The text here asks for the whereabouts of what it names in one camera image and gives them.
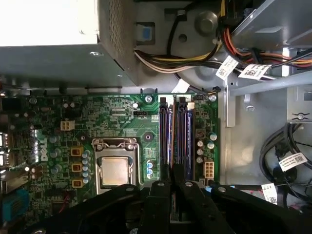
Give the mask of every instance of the green circuit board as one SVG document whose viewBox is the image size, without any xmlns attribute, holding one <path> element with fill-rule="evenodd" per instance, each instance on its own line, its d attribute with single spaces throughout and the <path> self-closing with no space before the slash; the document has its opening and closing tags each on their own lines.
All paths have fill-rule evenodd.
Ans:
<svg viewBox="0 0 312 234">
<path fill-rule="evenodd" d="M 204 143 L 200 157 L 203 161 L 214 161 L 214 177 L 218 181 L 218 140 L 214 141 L 213 149 L 206 147 L 211 143 L 210 134 L 218 133 L 217 101 L 211 102 L 209 96 L 203 95 L 186 96 L 195 103 L 194 180 L 205 178 L 203 162 L 196 162 L 196 143 L 200 139 Z M 30 182 L 26 185 L 30 195 L 26 213 L 28 226 L 97 195 L 94 138 L 135 138 L 140 145 L 140 164 L 137 166 L 140 181 L 159 179 L 159 95 L 30 96 L 17 99 L 20 100 L 18 111 L 11 110 L 9 103 L 6 104 L 10 109 L 7 115 L 11 153 L 17 165 L 11 169 L 25 165 L 42 166 L 39 174 L 30 171 Z M 74 129 L 61 129 L 62 122 L 71 128 L 72 121 L 75 121 Z M 204 129 L 204 135 L 198 138 L 197 129 Z M 81 157 L 85 152 L 88 153 L 87 164 Z M 73 165 L 88 166 L 88 170 L 73 171 Z"/>
</svg>

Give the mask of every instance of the black ram slot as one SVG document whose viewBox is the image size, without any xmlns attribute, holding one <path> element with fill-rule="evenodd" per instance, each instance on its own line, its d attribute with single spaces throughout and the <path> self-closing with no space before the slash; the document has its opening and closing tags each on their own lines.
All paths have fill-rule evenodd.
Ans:
<svg viewBox="0 0 312 234">
<path fill-rule="evenodd" d="M 194 180 L 193 157 L 194 157 L 194 128 L 193 110 L 187 112 L 187 155 L 185 159 L 185 179 Z"/>
<path fill-rule="evenodd" d="M 187 155 L 187 102 L 180 97 L 177 113 L 177 163 L 185 164 Z"/>
<path fill-rule="evenodd" d="M 168 164 L 168 124 L 169 110 L 165 97 L 160 98 L 159 106 L 159 147 L 160 147 L 160 164 Z"/>
</svg>

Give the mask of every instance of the motherboard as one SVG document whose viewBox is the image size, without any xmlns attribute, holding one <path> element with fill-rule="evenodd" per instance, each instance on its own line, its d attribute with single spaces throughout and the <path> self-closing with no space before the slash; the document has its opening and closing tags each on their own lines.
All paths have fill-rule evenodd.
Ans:
<svg viewBox="0 0 312 234">
<path fill-rule="evenodd" d="M 170 161 L 203 185 L 219 178 L 215 95 L 5 97 L 0 107 L 3 202 L 28 201 L 4 221 L 30 226 L 121 184 L 143 186 Z"/>
</svg>

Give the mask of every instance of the cpu socket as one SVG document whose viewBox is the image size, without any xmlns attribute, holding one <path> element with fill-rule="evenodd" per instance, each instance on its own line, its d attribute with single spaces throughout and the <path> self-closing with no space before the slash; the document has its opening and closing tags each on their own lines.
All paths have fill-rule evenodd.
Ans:
<svg viewBox="0 0 312 234">
<path fill-rule="evenodd" d="M 137 184 L 139 144 L 135 138 L 95 138 L 97 194 L 122 184 Z"/>
</svg>

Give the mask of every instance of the cable label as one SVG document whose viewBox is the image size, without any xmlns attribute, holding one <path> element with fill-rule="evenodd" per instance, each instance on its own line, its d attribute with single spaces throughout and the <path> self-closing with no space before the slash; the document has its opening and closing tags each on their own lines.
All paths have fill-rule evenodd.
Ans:
<svg viewBox="0 0 312 234">
<path fill-rule="evenodd" d="M 180 79 L 176 87 L 172 90 L 172 94 L 184 94 L 189 89 L 190 85 L 184 81 L 183 79 Z"/>
<path fill-rule="evenodd" d="M 281 160 L 279 162 L 279 165 L 282 169 L 282 171 L 287 171 L 295 166 L 298 166 L 302 163 L 307 162 L 306 157 L 303 155 L 303 153 L 297 153 L 294 155 L 290 155 L 289 157 Z"/>
<path fill-rule="evenodd" d="M 223 80 L 226 80 L 237 65 L 238 62 L 231 56 L 228 56 L 221 64 L 215 75 Z"/>
<path fill-rule="evenodd" d="M 271 65 L 249 64 L 238 77 L 260 80 L 270 67 Z"/>
<path fill-rule="evenodd" d="M 266 201 L 277 205 L 277 192 L 275 185 L 271 184 L 262 184 L 262 192 Z"/>
</svg>

